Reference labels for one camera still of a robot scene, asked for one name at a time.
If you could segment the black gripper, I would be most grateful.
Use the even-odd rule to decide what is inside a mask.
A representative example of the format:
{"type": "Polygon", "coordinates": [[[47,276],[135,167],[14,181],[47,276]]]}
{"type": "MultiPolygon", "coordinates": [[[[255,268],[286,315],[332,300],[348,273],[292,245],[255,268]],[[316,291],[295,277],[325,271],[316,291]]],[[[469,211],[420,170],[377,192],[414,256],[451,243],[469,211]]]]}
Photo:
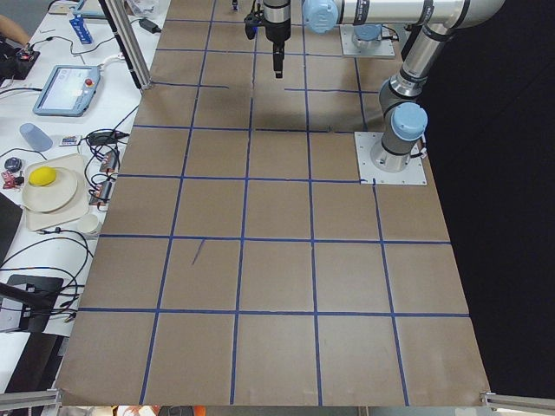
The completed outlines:
{"type": "Polygon", "coordinates": [[[284,46],[290,38],[290,20],[280,23],[264,21],[266,38],[272,42],[273,71],[277,79],[283,78],[284,46]]]}

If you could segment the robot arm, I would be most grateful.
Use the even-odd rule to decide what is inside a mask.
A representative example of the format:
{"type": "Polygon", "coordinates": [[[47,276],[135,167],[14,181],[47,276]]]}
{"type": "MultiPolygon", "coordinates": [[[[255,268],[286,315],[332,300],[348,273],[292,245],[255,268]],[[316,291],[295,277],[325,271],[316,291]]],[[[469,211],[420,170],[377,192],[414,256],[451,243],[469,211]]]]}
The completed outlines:
{"type": "Polygon", "coordinates": [[[303,21],[318,34],[338,25],[408,23],[420,28],[398,73],[382,86],[379,101],[385,132],[370,152],[384,172],[407,167],[415,143],[424,134],[428,117],[416,104],[428,73],[444,44],[457,29],[477,26],[502,7],[501,1],[305,1],[303,21]]]}

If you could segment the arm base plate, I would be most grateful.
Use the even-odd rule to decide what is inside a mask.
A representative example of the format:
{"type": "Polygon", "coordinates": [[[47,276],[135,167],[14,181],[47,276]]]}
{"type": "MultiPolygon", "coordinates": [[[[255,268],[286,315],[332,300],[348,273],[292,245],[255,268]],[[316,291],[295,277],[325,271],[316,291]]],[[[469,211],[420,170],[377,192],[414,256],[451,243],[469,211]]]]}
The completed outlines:
{"type": "Polygon", "coordinates": [[[355,132],[356,157],[359,178],[368,185],[426,185],[423,160],[413,158],[419,151],[414,145],[411,152],[397,156],[382,147],[381,132],[355,132]]]}
{"type": "Polygon", "coordinates": [[[356,26],[340,26],[343,55],[393,59],[395,34],[383,25],[372,25],[370,30],[368,28],[358,26],[358,32],[356,32],[356,26]]]}

